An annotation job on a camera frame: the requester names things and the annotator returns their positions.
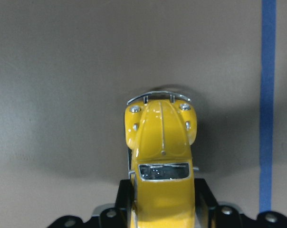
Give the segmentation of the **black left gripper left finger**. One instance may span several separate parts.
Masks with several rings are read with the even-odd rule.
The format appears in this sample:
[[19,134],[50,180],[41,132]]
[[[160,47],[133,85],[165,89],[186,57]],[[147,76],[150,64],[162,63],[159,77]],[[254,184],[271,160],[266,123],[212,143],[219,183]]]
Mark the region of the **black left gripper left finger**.
[[120,211],[125,228],[131,227],[133,201],[134,187],[131,180],[121,180],[116,196],[115,207]]

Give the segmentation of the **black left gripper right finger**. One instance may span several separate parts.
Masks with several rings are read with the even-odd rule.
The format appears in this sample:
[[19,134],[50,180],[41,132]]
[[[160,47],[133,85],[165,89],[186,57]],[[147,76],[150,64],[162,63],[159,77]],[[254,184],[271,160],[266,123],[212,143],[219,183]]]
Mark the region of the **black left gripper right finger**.
[[203,178],[195,178],[195,212],[201,228],[211,228],[217,200]]

